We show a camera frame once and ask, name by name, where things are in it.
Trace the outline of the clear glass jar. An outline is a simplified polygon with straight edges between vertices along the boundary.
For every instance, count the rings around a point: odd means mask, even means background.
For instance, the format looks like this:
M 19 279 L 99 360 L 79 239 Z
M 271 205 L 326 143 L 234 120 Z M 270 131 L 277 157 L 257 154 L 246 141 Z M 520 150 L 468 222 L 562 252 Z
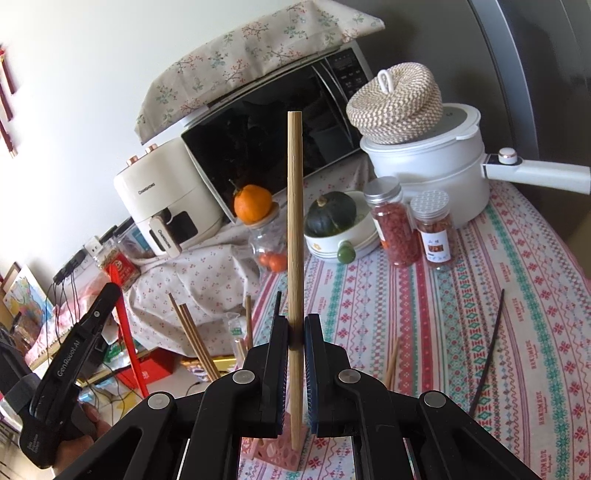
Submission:
M 287 270 L 287 217 L 277 202 L 270 212 L 249 228 L 249 242 L 257 265 L 263 270 L 280 273 Z

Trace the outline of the black chopstick in basket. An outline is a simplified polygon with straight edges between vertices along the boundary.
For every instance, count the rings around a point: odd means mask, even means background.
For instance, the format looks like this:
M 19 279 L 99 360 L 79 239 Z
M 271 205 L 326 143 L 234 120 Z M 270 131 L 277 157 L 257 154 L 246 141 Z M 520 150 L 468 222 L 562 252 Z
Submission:
M 283 292 L 281 292 L 281 291 L 276 292 L 276 301 L 274 301 L 274 307 L 273 307 L 273 321 L 274 321 L 274 319 L 276 319 L 277 317 L 280 316 L 280 304 L 281 304 L 281 297 L 282 296 L 283 296 Z

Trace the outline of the grey refrigerator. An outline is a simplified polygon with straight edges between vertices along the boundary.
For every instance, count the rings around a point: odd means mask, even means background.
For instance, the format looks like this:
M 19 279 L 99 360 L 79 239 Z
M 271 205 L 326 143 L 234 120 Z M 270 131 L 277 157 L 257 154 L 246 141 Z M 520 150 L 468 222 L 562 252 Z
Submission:
M 360 37 L 375 72 L 427 66 L 443 105 L 481 113 L 488 153 L 590 168 L 590 5 L 586 1 L 356 1 L 385 28 Z M 519 184 L 562 238 L 588 195 Z

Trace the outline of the wooden chopstick on table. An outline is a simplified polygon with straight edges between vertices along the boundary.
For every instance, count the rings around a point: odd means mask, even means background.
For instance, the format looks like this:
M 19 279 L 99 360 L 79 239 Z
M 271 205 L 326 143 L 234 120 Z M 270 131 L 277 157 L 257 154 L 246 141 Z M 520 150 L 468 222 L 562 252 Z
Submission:
M 397 338 L 394 342 L 394 349 L 389 358 L 388 368 L 384 379 L 385 386 L 390 389 L 393 386 L 394 375 L 396 374 L 398 354 L 400 350 L 400 338 Z

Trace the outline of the patterned tablecloth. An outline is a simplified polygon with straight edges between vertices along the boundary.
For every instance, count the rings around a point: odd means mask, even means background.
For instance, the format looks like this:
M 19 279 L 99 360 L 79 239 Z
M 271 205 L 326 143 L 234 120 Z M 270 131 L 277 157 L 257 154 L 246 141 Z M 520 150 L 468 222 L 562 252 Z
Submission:
M 477 421 L 544 479 L 590 475 L 590 283 L 534 206 L 493 183 L 485 210 L 458 235 L 455 265 L 392 266 L 380 279 L 384 378 L 400 338 L 394 389 L 436 389 L 470 409 L 505 290 Z

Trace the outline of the cream air fryer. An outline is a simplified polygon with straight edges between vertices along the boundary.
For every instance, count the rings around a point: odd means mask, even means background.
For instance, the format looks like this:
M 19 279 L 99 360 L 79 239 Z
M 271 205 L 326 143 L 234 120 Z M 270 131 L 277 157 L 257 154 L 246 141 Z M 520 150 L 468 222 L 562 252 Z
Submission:
M 221 228 L 221 206 L 179 138 L 152 145 L 115 176 L 114 186 L 148 245 L 160 257 L 175 258 Z

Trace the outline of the floral cloth on microwave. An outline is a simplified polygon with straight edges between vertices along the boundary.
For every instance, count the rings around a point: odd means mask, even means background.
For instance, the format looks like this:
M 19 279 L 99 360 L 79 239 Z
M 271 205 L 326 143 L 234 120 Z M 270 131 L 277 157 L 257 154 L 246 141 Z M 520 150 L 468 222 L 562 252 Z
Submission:
M 152 81 L 136 118 L 146 144 L 179 120 L 290 63 L 385 28 L 335 1 L 300 1 L 193 49 Z

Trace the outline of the green lime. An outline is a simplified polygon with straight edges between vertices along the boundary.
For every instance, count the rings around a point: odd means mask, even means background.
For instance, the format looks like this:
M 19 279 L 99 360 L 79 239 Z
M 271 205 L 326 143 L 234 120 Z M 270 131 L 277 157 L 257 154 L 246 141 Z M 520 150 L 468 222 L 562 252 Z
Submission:
M 344 240 L 339 243 L 337 259 L 341 264 L 349 264 L 356 260 L 356 249 L 351 242 Z

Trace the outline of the dark green squash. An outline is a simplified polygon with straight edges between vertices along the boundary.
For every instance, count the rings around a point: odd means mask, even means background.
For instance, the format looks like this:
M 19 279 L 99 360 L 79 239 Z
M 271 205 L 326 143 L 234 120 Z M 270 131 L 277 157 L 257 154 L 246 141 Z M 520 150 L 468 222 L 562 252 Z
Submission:
M 356 202 L 344 192 L 325 193 L 312 202 L 304 218 L 304 233 L 312 237 L 338 235 L 356 222 Z

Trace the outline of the light wooden chopstick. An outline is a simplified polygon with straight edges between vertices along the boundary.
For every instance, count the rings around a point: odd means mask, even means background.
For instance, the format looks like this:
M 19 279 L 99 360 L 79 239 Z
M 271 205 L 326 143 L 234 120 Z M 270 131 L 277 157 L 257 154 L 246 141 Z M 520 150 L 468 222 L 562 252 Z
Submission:
M 304 396 L 304 149 L 303 113 L 287 113 L 287 320 L 290 439 L 300 449 Z

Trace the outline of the white ceramic bowl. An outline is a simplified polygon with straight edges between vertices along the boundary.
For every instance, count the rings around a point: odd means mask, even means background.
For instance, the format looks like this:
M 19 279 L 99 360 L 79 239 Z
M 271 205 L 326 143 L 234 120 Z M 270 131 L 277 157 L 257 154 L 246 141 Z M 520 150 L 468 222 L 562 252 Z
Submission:
M 346 192 L 356 202 L 356 223 L 348 230 L 338 235 L 329 237 L 312 237 L 304 234 L 308 245 L 308 251 L 318 259 L 325 262 L 339 263 L 337 251 L 339 243 L 346 240 L 353 244 L 356 249 L 356 259 L 363 258 L 381 245 L 370 207 L 368 206 L 361 191 Z

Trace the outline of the floral cloth cover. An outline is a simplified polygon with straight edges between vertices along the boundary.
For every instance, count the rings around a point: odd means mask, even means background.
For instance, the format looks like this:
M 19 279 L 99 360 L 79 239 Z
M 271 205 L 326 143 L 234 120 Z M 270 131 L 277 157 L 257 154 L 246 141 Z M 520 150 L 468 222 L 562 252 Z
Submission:
M 304 302 L 308 313 L 322 320 L 325 340 L 348 351 L 353 367 L 368 369 L 380 355 L 377 328 L 380 279 L 388 266 L 379 250 L 349 265 L 331 264 L 308 255 L 304 260 Z M 226 225 L 204 243 L 179 257 L 157 261 L 125 293 L 133 338 L 143 347 L 156 347 L 190 356 L 193 353 L 168 294 L 185 304 L 212 355 L 229 354 L 231 322 L 245 322 L 245 297 L 253 300 L 256 344 L 269 339 L 276 292 L 283 292 L 280 309 L 287 309 L 287 276 L 266 273 L 256 265 L 242 225 Z

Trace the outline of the red chopsticks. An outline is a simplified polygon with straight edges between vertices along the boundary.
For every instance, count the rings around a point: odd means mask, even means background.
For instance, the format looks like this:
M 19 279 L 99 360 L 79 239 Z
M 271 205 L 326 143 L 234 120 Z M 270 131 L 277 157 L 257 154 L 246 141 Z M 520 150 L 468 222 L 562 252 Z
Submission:
M 149 395 L 149 393 L 148 393 L 148 389 L 147 389 L 147 386 L 146 386 L 144 378 L 143 378 L 141 366 L 140 366 L 140 363 L 139 363 L 139 360 L 137 357 L 137 353 L 135 350 L 134 340 L 131 335 L 131 330 L 129 327 L 129 321 L 128 321 L 127 311 L 126 311 L 125 304 L 124 304 L 123 294 L 120 294 L 119 299 L 116 301 L 115 308 L 116 308 L 117 316 L 119 319 L 119 328 L 120 328 L 120 331 L 122 334 L 125 348 L 128 353 L 128 357 L 129 357 L 130 364 L 131 364 L 131 370 L 133 372 L 134 379 L 137 384 L 137 388 L 140 391 L 141 397 L 146 398 Z

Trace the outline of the goji berry jar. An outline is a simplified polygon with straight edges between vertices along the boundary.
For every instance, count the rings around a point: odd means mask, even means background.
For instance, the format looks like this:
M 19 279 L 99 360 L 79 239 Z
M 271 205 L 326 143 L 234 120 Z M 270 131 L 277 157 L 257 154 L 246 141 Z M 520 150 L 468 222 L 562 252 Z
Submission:
M 363 189 L 382 246 L 397 267 L 413 265 L 421 255 L 417 236 L 410 223 L 399 179 L 386 176 L 370 180 Z

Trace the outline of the pink plastic utensil basket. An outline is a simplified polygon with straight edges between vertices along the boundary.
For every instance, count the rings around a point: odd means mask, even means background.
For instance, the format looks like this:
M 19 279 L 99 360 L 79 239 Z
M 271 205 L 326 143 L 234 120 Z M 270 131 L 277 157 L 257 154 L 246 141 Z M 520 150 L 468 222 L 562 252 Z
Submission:
M 301 425 L 300 442 L 293 447 L 293 434 L 290 430 L 290 413 L 284 414 L 283 432 L 276 438 L 243 438 L 242 455 L 249 460 L 259 460 L 267 464 L 297 471 L 304 450 L 304 441 L 308 435 L 308 425 Z

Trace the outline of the labelled dried fruit jar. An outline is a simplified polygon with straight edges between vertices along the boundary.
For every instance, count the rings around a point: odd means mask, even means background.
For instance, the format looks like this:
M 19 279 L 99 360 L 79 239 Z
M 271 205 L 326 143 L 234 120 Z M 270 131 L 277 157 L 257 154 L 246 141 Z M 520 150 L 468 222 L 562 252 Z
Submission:
M 457 234 L 448 193 L 424 191 L 411 200 L 410 208 L 428 265 L 438 271 L 451 269 L 457 256 Z

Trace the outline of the red label snack jar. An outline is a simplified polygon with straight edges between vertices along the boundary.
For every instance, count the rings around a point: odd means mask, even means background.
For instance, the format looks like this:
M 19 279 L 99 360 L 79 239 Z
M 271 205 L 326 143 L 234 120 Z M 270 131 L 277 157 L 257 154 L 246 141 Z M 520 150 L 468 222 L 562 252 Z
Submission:
M 118 248 L 103 249 L 97 262 L 99 268 L 123 291 L 127 291 L 140 275 L 138 268 Z

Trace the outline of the red box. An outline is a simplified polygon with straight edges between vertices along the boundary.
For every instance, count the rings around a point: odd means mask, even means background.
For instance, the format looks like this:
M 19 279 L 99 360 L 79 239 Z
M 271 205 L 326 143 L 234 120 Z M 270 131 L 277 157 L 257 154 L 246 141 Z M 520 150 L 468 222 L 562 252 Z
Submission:
M 143 352 L 139 356 L 139 365 L 144 383 L 148 385 L 171 375 L 174 371 L 176 358 L 176 354 L 161 348 Z M 129 390 L 138 389 L 138 384 L 130 366 L 118 371 L 115 377 Z

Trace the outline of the black microwave oven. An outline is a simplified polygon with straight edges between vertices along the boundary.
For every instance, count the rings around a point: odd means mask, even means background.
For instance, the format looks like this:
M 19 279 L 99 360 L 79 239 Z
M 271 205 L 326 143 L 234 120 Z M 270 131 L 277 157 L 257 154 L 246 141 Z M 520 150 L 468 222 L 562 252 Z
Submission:
M 349 99 L 370 80 L 358 43 L 295 61 L 229 94 L 181 134 L 202 179 L 230 221 L 235 190 L 287 187 L 287 114 L 303 118 L 304 175 L 352 154 L 360 133 Z

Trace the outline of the large orange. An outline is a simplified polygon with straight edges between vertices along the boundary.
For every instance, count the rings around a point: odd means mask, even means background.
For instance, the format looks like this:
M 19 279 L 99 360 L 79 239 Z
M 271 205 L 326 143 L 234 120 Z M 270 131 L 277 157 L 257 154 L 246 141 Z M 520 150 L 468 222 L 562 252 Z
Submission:
M 235 216 L 246 225 L 263 220 L 273 206 L 273 195 L 266 188 L 249 184 L 238 187 L 231 182 L 233 192 L 233 210 Z

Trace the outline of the long wooden chopstick pair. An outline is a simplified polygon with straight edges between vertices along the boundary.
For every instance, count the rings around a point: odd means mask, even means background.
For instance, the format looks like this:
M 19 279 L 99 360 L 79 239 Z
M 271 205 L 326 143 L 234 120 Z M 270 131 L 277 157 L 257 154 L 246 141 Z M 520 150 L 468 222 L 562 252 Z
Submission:
M 214 364 L 207 347 L 197 331 L 197 324 L 194 323 L 188 307 L 185 304 L 178 304 L 171 293 L 168 294 L 170 304 L 177 315 L 187 340 L 192 347 L 197 359 L 204 368 L 209 380 L 214 382 L 221 378 L 221 373 Z

